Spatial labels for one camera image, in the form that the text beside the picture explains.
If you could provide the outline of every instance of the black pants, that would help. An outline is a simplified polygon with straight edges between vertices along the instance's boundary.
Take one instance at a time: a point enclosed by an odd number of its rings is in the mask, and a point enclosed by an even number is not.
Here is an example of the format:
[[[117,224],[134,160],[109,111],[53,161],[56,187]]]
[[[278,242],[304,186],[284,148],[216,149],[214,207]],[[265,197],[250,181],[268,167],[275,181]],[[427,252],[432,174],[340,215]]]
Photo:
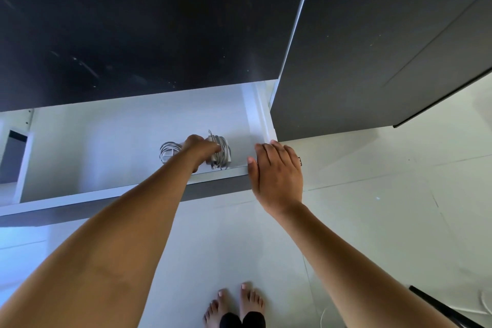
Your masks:
[[[220,328],[265,328],[265,317],[261,312],[250,311],[241,323],[239,316],[228,312],[220,319]]]

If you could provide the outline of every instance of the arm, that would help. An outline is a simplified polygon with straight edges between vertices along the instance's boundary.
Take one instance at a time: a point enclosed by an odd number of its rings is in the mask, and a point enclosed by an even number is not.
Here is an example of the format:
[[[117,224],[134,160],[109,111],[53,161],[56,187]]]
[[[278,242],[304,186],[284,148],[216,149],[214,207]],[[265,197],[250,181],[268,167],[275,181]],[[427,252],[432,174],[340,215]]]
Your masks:
[[[338,237],[302,200],[301,164],[277,141],[256,145],[248,159],[253,192],[309,261],[351,328],[456,328],[444,315]]]
[[[7,327],[137,327],[191,173],[220,147],[192,135],[152,176],[87,220],[0,310]]]

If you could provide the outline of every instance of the left hand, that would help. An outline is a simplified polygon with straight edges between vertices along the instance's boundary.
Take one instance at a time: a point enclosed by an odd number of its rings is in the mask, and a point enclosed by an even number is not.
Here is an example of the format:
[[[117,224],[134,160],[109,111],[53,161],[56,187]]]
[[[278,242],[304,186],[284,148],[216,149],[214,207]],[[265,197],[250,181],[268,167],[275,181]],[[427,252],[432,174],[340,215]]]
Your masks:
[[[220,151],[220,145],[213,141],[208,141],[199,135],[190,135],[183,144],[183,148],[179,154],[189,157],[193,164],[193,172],[196,172],[198,167],[208,160],[216,152]]]

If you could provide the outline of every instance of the right hand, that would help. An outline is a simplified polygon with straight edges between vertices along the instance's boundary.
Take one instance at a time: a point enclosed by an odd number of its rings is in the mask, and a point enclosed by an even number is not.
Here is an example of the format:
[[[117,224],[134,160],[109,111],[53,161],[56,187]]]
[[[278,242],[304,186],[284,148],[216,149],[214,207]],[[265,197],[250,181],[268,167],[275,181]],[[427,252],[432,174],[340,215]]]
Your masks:
[[[275,216],[302,203],[303,175],[294,150],[278,141],[254,146],[257,162],[248,157],[248,174],[256,199]]]

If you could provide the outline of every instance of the hand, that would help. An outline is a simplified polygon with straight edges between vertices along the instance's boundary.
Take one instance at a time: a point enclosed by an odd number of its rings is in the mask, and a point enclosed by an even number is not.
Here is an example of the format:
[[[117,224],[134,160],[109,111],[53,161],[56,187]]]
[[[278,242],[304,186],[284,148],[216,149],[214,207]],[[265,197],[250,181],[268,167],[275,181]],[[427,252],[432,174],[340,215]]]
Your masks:
[[[275,216],[302,202],[301,162],[294,150],[278,141],[254,146],[257,160],[248,157],[248,174],[256,199]]]
[[[199,135],[190,135],[184,142],[179,154],[182,153],[189,157],[193,165],[193,172],[196,172],[198,167],[216,152],[220,152],[220,145],[217,143],[205,140]]]

